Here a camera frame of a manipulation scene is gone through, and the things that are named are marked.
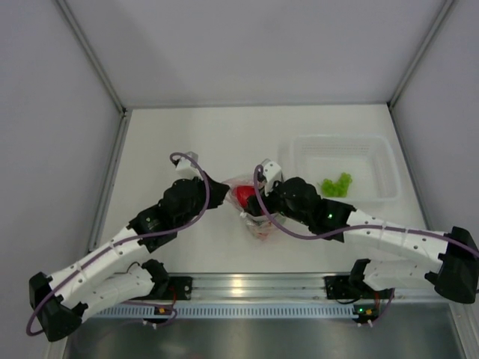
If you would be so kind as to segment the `clear zip top bag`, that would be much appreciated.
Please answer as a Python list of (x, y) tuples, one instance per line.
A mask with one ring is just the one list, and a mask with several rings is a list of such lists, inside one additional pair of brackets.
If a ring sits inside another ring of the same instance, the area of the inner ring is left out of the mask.
[(254, 192), (252, 175), (243, 174), (223, 182), (229, 186), (226, 201), (239, 211), (245, 227), (257, 239), (268, 239), (278, 228), (264, 215)]

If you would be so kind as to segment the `red fake food piece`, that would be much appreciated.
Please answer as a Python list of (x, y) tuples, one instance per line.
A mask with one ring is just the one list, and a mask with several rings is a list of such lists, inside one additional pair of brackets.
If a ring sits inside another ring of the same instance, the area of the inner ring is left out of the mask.
[(246, 208), (248, 205), (248, 199), (254, 196), (254, 187), (252, 185), (238, 185), (232, 190), (233, 197), (237, 200), (237, 203)]

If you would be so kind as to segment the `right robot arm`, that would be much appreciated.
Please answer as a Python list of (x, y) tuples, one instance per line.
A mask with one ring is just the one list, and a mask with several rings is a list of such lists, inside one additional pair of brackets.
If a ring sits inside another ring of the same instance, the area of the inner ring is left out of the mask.
[(280, 231), (305, 241), (326, 240), (375, 248), (393, 261), (356, 260), (350, 290), (359, 297), (372, 291), (422, 287), (450, 301), (473, 304), (478, 293), (478, 247), (471, 233), (454, 226), (448, 232), (401, 227), (347, 203), (318, 195), (299, 177), (286, 181), (253, 177), (248, 206), (263, 213)]

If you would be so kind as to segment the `green fake grapes bunch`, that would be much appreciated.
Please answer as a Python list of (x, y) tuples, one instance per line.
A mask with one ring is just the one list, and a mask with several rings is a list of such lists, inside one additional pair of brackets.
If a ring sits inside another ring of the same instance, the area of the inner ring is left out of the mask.
[(320, 183), (320, 189), (324, 197), (344, 198), (348, 195), (349, 187), (353, 178), (348, 173), (342, 173), (336, 181), (324, 179)]

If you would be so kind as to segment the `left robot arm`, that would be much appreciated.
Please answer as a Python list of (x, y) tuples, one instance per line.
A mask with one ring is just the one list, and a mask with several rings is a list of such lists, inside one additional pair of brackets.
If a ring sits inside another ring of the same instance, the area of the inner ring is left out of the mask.
[(95, 251), (60, 271), (33, 275), (28, 294), (40, 332), (53, 343), (101, 310), (134, 298), (164, 297), (168, 273), (149, 256), (206, 210), (221, 206), (228, 191), (228, 185), (210, 177), (178, 179), (158, 203), (140, 211)]

